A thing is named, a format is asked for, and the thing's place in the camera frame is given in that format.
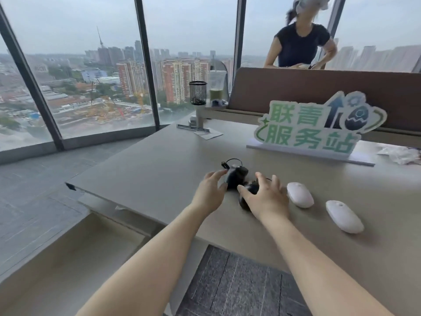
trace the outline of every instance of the black computer mouse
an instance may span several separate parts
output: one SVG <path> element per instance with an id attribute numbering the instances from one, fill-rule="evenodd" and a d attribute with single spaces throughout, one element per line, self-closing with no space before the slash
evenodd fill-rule
<path id="1" fill-rule="evenodd" d="M 259 182 L 257 180 L 247 184 L 244 186 L 251 194 L 256 195 L 257 192 L 259 191 Z M 245 211 L 250 211 L 250 207 L 248 206 L 247 202 L 245 201 L 243 196 L 240 196 L 239 199 L 239 205 L 241 206 L 242 209 L 244 209 Z"/>
<path id="2" fill-rule="evenodd" d="M 229 166 L 226 162 L 222 162 L 222 167 L 228 170 L 225 180 L 228 183 L 227 190 L 236 190 L 237 186 L 244 185 L 248 169 L 244 166 Z"/>

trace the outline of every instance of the white headset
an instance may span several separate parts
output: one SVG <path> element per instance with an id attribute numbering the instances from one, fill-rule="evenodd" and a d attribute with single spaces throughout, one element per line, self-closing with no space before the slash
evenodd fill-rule
<path id="1" fill-rule="evenodd" d="M 319 6 L 320 10 L 327 10 L 329 8 L 330 0 L 294 0 L 293 7 L 298 2 L 297 6 L 295 7 L 295 10 L 297 14 L 302 13 L 308 6 Z"/>

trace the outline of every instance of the desk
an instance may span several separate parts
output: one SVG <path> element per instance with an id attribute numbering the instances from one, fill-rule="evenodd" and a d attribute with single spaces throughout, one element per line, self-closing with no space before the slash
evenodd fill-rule
<path id="1" fill-rule="evenodd" d="M 298 181 L 312 192 L 307 210 L 290 205 L 295 226 L 396 315 L 421 310 L 421 166 L 402 166 L 375 155 L 374 143 L 357 149 L 373 153 L 374 168 L 306 156 L 247 149 L 253 125 L 209 120 L 223 136 L 204 140 L 172 124 L 69 181 L 90 194 L 169 224 L 189 204 L 206 172 L 239 158 L 250 170 Z M 366 230 L 343 233 L 325 202 L 346 203 Z M 222 206 L 197 237 L 260 263 L 287 270 L 266 230 L 227 192 Z"/>

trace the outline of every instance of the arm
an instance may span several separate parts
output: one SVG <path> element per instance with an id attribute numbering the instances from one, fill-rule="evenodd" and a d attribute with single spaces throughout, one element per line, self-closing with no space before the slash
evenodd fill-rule
<path id="1" fill-rule="evenodd" d="M 253 214 L 275 240 L 314 316 L 393 316 L 338 265 L 308 241 L 288 220 L 288 197 L 261 173 L 259 192 L 238 189 Z"/>
<path id="2" fill-rule="evenodd" d="M 279 67 L 273 65 L 273 63 L 275 62 L 276 58 L 278 57 L 279 53 L 281 53 L 281 51 L 282 51 L 281 42 L 279 41 L 278 37 L 275 36 L 275 38 L 273 39 L 272 44 L 270 46 L 269 53 L 267 53 L 266 61 L 265 61 L 263 67 L 279 68 Z"/>
<path id="3" fill-rule="evenodd" d="M 120 267 L 76 316 L 161 316 L 193 237 L 224 199 L 227 184 L 218 188 L 218 180 L 226 173 L 226 170 L 208 173 L 192 203 Z"/>
<path id="4" fill-rule="evenodd" d="M 319 70 L 323 67 L 323 65 L 332 60 L 338 53 L 338 48 L 332 39 L 329 39 L 329 41 L 326 42 L 326 44 L 323 46 L 323 50 L 325 51 L 325 55 L 318 63 L 314 64 L 313 69 Z"/>

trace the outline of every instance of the cloudy sky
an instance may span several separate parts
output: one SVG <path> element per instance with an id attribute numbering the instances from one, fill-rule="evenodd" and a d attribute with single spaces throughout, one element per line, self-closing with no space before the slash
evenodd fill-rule
<path id="1" fill-rule="evenodd" d="M 266 55 L 293 0 L 247 0 L 244 55 Z M 134 0 L 0 0 L 25 53 L 84 53 L 134 46 Z M 237 0 L 143 0 L 150 47 L 171 53 L 233 55 Z M 317 22 L 327 25 L 330 10 Z M 339 47 L 391 49 L 421 44 L 421 0 L 347 0 L 336 33 Z M 0 52 L 6 46 L 0 40 Z"/>

